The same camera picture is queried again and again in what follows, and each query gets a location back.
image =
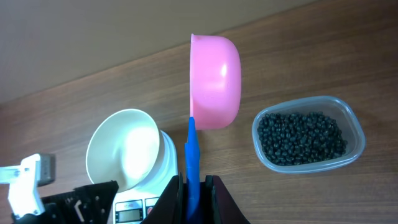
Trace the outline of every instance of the brown wooden surface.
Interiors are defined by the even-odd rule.
[[[221,33],[243,68],[238,117],[198,133],[201,176],[220,175],[251,223],[398,223],[398,2],[321,1]],[[189,115],[189,44],[0,106],[0,165],[56,153],[57,180],[41,196],[89,184],[91,135],[112,113],[148,112],[177,147]],[[347,102],[366,135],[363,155],[336,170],[284,175],[254,152],[251,125],[262,109],[333,95]],[[0,223],[10,223],[0,186]]]

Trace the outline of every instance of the pile of black beans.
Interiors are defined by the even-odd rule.
[[[322,112],[266,114],[257,132],[267,159],[279,166],[336,159],[346,153],[347,141],[336,120]]]

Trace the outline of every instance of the clear plastic container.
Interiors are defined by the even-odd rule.
[[[322,111],[324,115],[336,119],[337,125],[342,131],[341,135],[343,139],[348,141],[346,153],[337,159],[296,166],[278,166],[269,161],[261,149],[261,142],[257,133],[257,128],[262,117],[267,113],[290,114],[299,112],[308,114],[312,111]],[[256,154],[261,162],[276,172],[286,174],[306,174],[345,166],[354,162],[362,154],[366,143],[365,135],[353,110],[343,100],[332,96],[302,98],[268,107],[254,118],[252,135]]]

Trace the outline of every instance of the white scale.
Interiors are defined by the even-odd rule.
[[[152,211],[170,179],[178,174],[177,153],[172,139],[163,131],[164,151],[145,177],[130,190],[116,194],[113,200],[113,223],[138,224]]]

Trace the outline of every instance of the wall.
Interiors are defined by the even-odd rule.
[[[0,103],[314,0],[2,0]]]

